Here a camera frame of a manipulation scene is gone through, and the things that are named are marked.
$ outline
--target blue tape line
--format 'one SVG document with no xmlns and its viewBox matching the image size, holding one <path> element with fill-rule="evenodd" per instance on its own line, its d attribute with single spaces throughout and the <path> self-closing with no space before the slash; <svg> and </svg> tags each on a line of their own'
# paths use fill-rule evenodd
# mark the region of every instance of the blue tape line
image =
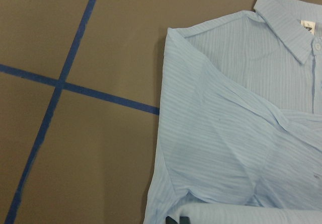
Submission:
<svg viewBox="0 0 322 224">
<path fill-rule="evenodd" d="M 50 86 L 56 86 L 58 80 L 56 79 L 52 79 L 49 77 L 44 77 L 41 76 L 39 74 L 35 74 L 35 73 L 31 73 L 25 70 L 21 70 L 21 69 L 16 69 L 10 66 L 6 66 L 3 64 L 0 64 L 0 72 L 4 72 L 7 74 L 11 74 L 13 76 L 17 76 L 17 77 L 21 77 L 21 78 L 25 78 L 25 79 L 29 79 L 35 82 L 39 82 L 39 83 L 43 83 L 46 85 L 50 85 Z"/>
<path fill-rule="evenodd" d="M 85 88 L 85 87 L 80 87 L 71 83 L 65 83 L 64 89 L 71 91 L 71 92 L 76 92 L 76 93 L 80 93 L 89 97 L 94 97 L 94 98 L 98 98 L 104 101 L 108 101 L 108 102 L 113 102 L 122 106 L 126 106 L 126 107 L 130 107 L 130 108 L 134 108 L 137 110 L 141 110 L 144 112 L 148 112 L 148 113 L 152 113 L 155 115 L 159 115 L 159 108 L 158 107 L 153 107 L 144 103 L 139 103 L 139 102 L 135 102 L 132 100 L 128 100 L 122 97 L 117 97 L 117 96 L 113 96 L 111 94 L 107 94 L 104 92 L 99 92 L 99 91 L 95 91 L 89 88 Z"/>
<path fill-rule="evenodd" d="M 78 30 L 76 32 L 76 35 L 75 35 L 72 45 L 70 47 L 68 56 L 66 58 L 64 67 L 61 71 L 59 80 L 56 84 L 55 90 L 54 90 L 53 95 L 50 99 L 48 108 L 46 110 L 45 116 L 44 116 L 41 126 L 39 128 L 34 145 L 31 149 L 31 152 L 28 157 L 27 163 L 25 165 L 24 171 L 23 171 L 22 176 L 20 178 L 18 187 L 16 189 L 13 201 L 11 203 L 9 212 L 8 212 L 6 220 L 5 220 L 5 224 L 13 224 L 15 222 L 15 219 L 17 216 L 17 211 L 18 211 L 18 208 L 21 203 L 21 196 L 22 196 L 22 191 L 23 191 L 24 185 L 26 183 L 27 177 L 28 177 L 29 172 L 31 170 L 32 164 L 35 161 L 37 152 L 45 139 L 45 135 L 48 130 L 51 118 L 53 116 L 53 113 L 54 113 L 57 103 L 59 101 L 62 89 L 64 87 L 65 80 L 66 80 L 68 73 L 70 71 L 70 68 L 72 66 L 72 63 L 73 63 L 73 60 L 74 60 L 75 55 L 77 53 L 82 36 L 84 35 L 86 23 L 88 22 L 88 20 L 91 16 L 95 2 L 96 2 L 96 0 L 89 0 L 88 4 L 86 6 L 85 12 L 84 12 L 81 22 L 78 26 Z"/>
</svg>

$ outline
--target shirt collar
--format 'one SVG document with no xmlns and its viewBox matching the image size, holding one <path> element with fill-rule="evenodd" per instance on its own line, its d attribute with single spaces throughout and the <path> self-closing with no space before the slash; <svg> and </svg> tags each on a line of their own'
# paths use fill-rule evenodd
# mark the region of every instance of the shirt collar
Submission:
<svg viewBox="0 0 322 224">
<path fill-rule="evenodd" d="M 294 57 L 304 64 L 316 37 L 298 20 L 322 22 L 322 6 L 299 0 L 257 0 L 254 9 Z"/>
</svg>

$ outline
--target size label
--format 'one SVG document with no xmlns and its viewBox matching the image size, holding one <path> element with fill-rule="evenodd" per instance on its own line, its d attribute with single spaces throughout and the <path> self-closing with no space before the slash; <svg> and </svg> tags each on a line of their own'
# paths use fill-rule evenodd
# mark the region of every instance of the size label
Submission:
<svg viewBox="0 0 322 224">
<path fill-rule="evenodd" d="M 315 22 L 301 20 L 301 25 L 306 28 L 312 35 L 314 35 Z"/>
</svg>

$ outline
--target shirt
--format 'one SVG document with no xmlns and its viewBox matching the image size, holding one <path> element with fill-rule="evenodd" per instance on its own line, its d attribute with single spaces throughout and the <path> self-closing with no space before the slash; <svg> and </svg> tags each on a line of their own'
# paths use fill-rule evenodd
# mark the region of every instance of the shirt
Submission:
<svg viewBox="0 0 322 224">
<path fill-rule="evenodd" d="M 322 210 L 322 6 L 258 0 L 255 10 L 168 29 L 144 223 L 163 223 L 189 193 Z"/>
</svg>

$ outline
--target shirt button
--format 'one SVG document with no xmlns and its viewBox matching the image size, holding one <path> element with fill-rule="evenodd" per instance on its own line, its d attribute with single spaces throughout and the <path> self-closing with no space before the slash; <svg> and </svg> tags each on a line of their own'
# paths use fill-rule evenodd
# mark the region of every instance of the shirt button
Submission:
<svg viewBox="0 0 322 224">
<path fill-rule="evenodd" d="M 321 49 L 321 45 L 320 45 L 320 44 L 318 44 L 318 43 L 317 43 L 317 44 L 315 44 L 315 49 L 316 49 L 316 50 L 320 50 L 320 49 Z"/>
</svg>

